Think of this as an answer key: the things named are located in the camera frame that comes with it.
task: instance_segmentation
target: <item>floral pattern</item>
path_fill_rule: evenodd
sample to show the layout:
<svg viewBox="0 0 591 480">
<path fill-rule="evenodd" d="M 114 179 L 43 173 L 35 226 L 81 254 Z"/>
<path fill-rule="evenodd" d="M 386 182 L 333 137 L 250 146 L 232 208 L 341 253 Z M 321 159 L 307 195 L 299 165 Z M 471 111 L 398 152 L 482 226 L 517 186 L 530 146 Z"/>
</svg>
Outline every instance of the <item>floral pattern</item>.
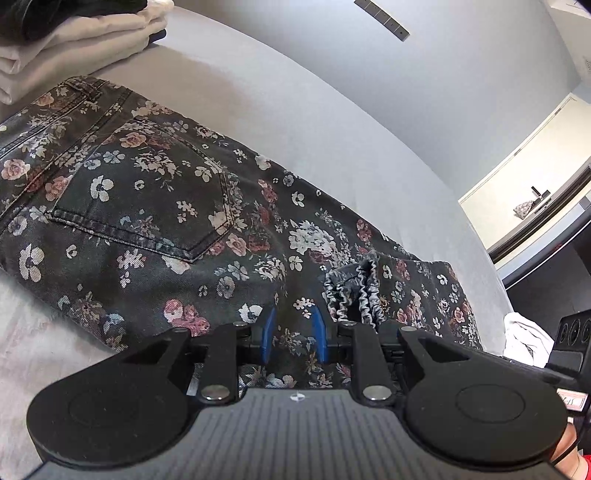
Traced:
<svg viewBox="0 0 591 480">
<path fill-rule="evenodd" d="M 355 299 L 363 321 L 480 348 L 451 266 L 421 262 L 268 157 L 135 92 L 75 77 L 3 127 L 2 268 L 111 348 L 253 323 L 274 304 L 271 360 L 244 366 L 240 385 L 346 387 L 348 366 L 317 360 L 311 315 L 327 301 L 341 320 Z"/>
</svg>

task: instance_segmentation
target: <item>person's hand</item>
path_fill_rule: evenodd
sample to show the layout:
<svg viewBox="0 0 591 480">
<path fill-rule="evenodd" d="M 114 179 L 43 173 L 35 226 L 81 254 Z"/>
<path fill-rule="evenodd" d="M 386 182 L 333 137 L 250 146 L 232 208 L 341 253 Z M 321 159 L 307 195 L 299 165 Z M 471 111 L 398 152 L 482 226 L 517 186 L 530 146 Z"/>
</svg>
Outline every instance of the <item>person's hand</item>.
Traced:
<svg viewBox="0 0 591 480">
<path fill-rule="evenodd" d="M 576 439 L 577 431 L 574 428 L 574 425 L 568 422 L 566 424 L 566 429 L 562 434 L 562 438 L 554 450 L 551 460 L 554 461 L 562 455 L 562 453 L 565 452 Z M 572 480 L 585 480 L 587 478 L 587 471 L 589 470 L 587 460 L 579 455 L 577 449 L 570 452 L 558 465 L 556 465 L 556 468 L 563 475 Z"/>
</svg>

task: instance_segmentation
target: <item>white label with red border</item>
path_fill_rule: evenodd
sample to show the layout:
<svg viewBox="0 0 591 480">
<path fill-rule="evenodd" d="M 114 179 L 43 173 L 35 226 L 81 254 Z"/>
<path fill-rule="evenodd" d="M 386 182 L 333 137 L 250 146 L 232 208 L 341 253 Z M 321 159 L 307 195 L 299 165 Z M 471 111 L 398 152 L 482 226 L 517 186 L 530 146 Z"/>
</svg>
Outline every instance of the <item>white label with red border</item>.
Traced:
<svg viewBox="0 0 591 480">
<path fill-rule="evenodd" d="M 585 402 L 587 401 L 588 395 L 582 392 L 576 392 L 573 390 L 566 390 L 564 388 L 557 388 L 556 393 L 562 398 L 564 405 L 567 410 L 571 411 L 583 411 Z"/>
</svg>

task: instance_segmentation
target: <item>black device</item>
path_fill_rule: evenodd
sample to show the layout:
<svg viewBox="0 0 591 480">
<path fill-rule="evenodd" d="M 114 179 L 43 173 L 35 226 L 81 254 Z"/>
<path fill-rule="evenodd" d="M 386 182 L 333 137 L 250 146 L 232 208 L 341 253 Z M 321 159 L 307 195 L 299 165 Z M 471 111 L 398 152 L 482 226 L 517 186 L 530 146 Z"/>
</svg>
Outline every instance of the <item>black device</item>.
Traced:
<svg viewBox="0 0 591 480">
<path fill-rule="evenodd" d="M 567 415 L 589 408 L 580 368 L 510 363 L 394 321 L 333 323 L 319 299 L 317 356 L 351 365 L 350 388 L 240 396 L 238 366 L 268 361 L 277 314 L 194 338 L 174 328 L 45 388 L 27 413 L 44 464 L 28 478 L 563 478 L 550 457 Z"/>
</svg>

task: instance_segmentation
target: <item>folded white garment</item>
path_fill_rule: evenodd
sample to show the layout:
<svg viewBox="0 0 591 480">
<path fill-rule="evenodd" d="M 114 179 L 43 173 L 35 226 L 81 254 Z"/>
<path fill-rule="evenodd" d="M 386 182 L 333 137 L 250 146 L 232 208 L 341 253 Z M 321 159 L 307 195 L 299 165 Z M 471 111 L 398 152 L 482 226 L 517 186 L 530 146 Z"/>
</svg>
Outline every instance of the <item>folded white garment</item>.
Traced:
<svg viewBox="0 0 591 480">
<path fill-rule="evenodd" d="M 174 8 L 172 0 L 148 0 L 146 8 L 137 14 L 104 15 L 102 17 L 73 17 L 66 20 L 45 38 L 28 45 L 0 43 L 0 72 L 19 73 L 40 52 L 56 45 L 107 33 L 145 28 Z"/>
<path fill-rule="evenodd" d="M 140 52 L 148 45 L 150 35 L 166 28 L 166 24 L 166 17 L 160 17 L 145 28 L 69 41 L 48 48 L 20 73 L 0 72 L 0 102 L 11 105 L 33 90 L 49 90 L 66 78 L 88 75 Z"/>
<path fill-rule="evenodd" d="M 519 313 L 505 316 L 505 338 L 503 356 L 540 368 L 545 367 L 554 346 L 542 327 Z"/>
</svg>

